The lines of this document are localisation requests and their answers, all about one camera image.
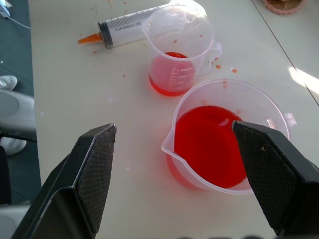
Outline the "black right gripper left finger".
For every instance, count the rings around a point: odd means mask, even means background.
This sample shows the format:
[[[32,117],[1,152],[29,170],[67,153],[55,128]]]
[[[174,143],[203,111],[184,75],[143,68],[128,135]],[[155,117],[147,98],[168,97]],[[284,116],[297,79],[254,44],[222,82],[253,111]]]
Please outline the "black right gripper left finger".
[[[14,239],[94,239],[109,191],[117,127],[109,123],[81,135],[52,170]]]

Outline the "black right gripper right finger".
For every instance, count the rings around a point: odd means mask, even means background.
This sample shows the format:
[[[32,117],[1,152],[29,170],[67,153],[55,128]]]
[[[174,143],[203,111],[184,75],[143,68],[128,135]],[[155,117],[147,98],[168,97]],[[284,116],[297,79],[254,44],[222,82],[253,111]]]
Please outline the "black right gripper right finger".
[[[278,130],[234,121],[247,179],[279,237],[319,235],[319,169]]]

